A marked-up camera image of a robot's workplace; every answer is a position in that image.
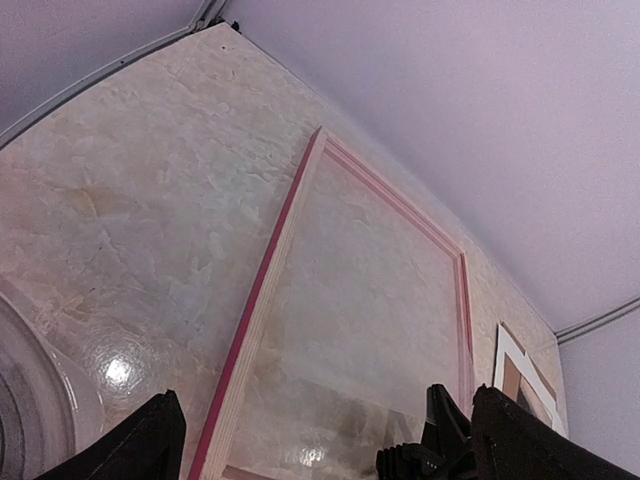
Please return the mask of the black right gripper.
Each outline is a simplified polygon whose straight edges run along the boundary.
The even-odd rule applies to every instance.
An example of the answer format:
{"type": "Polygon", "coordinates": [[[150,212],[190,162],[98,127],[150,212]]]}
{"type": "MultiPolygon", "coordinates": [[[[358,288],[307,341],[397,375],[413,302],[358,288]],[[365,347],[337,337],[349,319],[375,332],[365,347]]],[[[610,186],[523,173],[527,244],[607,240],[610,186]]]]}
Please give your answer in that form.
{"type": "Polygon", "coordinates": [[[442,384],[431,385],[426,400],[422,445],[404,443],[379,450],[375,461],[379,479],[473,478],[473,449],[471,443],[466,442],[471,435],[470,420],[442,384]],[[455,451],[442,457],[431,450],[455,451]]]}

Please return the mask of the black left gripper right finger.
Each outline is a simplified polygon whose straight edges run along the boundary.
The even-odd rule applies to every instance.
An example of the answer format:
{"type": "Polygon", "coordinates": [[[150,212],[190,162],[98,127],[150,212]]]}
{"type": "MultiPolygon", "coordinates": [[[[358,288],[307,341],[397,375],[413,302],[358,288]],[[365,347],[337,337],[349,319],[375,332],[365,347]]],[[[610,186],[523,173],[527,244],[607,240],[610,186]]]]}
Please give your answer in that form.
{"type": "Polygon", "coordinates": [[[567,440],[493,387],[476,391],[471,424],[480,479],[636,477],[567,440]]]}

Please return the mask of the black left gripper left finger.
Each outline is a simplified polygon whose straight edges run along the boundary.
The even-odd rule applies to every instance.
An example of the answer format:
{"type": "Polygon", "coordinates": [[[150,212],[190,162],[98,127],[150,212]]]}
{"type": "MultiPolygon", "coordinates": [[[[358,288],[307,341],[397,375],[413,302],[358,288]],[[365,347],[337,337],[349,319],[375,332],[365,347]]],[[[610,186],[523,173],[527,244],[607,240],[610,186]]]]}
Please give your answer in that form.
{"type": "Polygon", "coordinates": [[[178,479],[186,421],[173,390],[156,394],[100,440],[37,480],[178,479]]]}

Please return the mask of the pink wooden picture frame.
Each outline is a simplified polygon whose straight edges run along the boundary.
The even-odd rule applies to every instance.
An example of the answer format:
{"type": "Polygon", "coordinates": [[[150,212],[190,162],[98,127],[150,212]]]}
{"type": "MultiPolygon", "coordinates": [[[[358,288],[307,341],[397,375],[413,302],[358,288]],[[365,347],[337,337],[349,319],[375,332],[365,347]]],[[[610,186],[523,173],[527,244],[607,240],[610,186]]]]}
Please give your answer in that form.
{"type": "Polygon", "coordinates": [[[364,183],[452,260],[458,320],[459,407],[465,413],[472,409],[475,377],[470,289],[464,250],[409,197],[321,126],[312,134],[305,148],[251,287],[195,451],[188,474],[190,479],[222,477],[278,280],[311,191],[317,164],[323,155],[364,183]]]}

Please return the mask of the clear acrylic glass sheet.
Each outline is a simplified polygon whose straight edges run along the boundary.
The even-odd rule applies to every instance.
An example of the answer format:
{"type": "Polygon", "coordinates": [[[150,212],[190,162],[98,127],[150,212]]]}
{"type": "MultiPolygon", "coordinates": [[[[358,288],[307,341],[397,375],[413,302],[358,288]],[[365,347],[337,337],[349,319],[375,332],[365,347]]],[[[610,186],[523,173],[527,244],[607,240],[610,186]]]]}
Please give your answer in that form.
{"type": "Polygon", "coordinates": [[[451,258],[323,157],[280,276],[226,472],[372,479],[420,440],[426,390],[459,390],[451,258]]]}

